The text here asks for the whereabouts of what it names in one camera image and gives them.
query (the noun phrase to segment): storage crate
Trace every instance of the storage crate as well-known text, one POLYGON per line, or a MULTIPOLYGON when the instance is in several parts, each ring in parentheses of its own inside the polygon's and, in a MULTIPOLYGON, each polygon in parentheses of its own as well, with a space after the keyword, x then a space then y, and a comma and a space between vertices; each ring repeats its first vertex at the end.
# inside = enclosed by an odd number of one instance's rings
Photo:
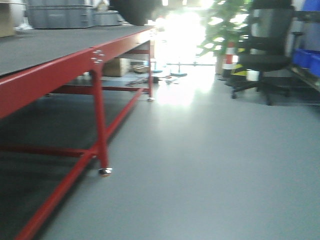
POLYGON ((94 14, 94 24, 96 26, 117 26, 120 25, 117 11, 102 11, 94 14))
POLYGON ((127 58, 114 58, 106 62, 102 69, 102 75, 108 77, 122 77, 130 70, 130 60, 127 58))
POLYGON ((94 0, 27 0, 30 7, 93 6, 94 0))
POLYGON ((320 11, 319 0, 305 0, 302 11, 320 11))
POLYGON ((9 1, 7 0, 0 3, 0 38, 13 35, 15 35, 14 21, 11 16, 9 1))
POLYGON ((35 29, 81 29, 94 26, 93 7, 29 7, 27 11, 29 22, 35 29))
POLYGON ((309 72, 320 77, 320 56, 312 56, 309 72))
POLYGON ((293 63, 299 65, 302 68, 309 69, 312 56, 320 56, 320 51, 305 50, 297 48, 293 55, 293 63))

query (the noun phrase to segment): green plant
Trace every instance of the green plant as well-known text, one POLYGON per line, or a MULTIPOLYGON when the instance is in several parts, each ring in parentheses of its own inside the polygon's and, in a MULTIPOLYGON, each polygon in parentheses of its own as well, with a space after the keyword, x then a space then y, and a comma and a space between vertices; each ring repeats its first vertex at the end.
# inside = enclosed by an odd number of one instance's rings
POLYGON ((251 0, 214 0, 208 9, 205 24, 205 40, 198 46, 199 56, 213 52, 215 56, 226 54, 229 42, 237 42, 247 26, 244 20, 251 0))

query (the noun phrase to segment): chair base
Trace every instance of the chair base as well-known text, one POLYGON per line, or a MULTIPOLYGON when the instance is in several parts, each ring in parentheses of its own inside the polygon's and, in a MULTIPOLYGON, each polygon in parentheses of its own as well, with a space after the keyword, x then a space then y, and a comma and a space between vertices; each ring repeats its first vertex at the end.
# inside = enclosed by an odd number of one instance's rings
POLYGON ((256 88, 257 92, 262 92, 265 95, 266 98, 266 104, 268 106, 272 106, 273 102, 270 98, 270 90, 275 90, 275 91, 282 91, 284 92, 284 95, 286 97, 290 96, 290 90, 286 87, 282 86, 277 86, 271 83, 268 83, 264 80, 263 78, 263 73, 259 73, 259 79, 258 81, 246 81, 241 84, 242 86, 234 87, 231 93, 231 98, 236 99, 237 98, 237 92, 244 91, 246 89, 252 89, 256 88))

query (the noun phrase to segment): red metal table frame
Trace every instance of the red metal table frame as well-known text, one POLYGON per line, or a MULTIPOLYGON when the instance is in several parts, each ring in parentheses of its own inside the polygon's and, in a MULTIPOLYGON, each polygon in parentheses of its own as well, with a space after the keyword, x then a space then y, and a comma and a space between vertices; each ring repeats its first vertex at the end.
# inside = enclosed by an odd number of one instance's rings
POLYGON ((0 78, 0 119, 48 93, 67 93, 93 95, 97 140, 89 149, 71 149, 37 146, 0 146, 3 152, 21 152, 52 156, 78 158, 70 172, 62 179, 51 195, 35 212, 15 240, 30 240, 37 233, 59 201, 73 185, 87 164, 93 158, 100 162, 100 174, 111 173, 106 142, 117 126, 129 112, 142 93, 152 99, 152 77, 150 68, 150 29, 124 36, 122 38, 96 45, 47 63, 10 74, 0 78), (135 49, 146 45, 146 49, 135 49), (101 83, 103 63, 121 54, 146 54, 149 60, 148 87, 103 87, 101 83), (90 72, 92 86, 65 85, 77 76, 90 72), (120 111, 113 122, 106 126, 103 91, 135 91, 134 97, 120 111))

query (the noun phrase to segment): gray tabletop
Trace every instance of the gray tabletop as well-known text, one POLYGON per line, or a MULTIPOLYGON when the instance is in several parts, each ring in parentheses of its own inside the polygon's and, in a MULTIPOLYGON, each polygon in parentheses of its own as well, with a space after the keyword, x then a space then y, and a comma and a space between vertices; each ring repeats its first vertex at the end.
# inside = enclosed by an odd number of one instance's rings
POLYGON ((20 31, 15 36, 0 38, 0 76, 149 28, 146 26, 96 26, 82 29, 20 31))

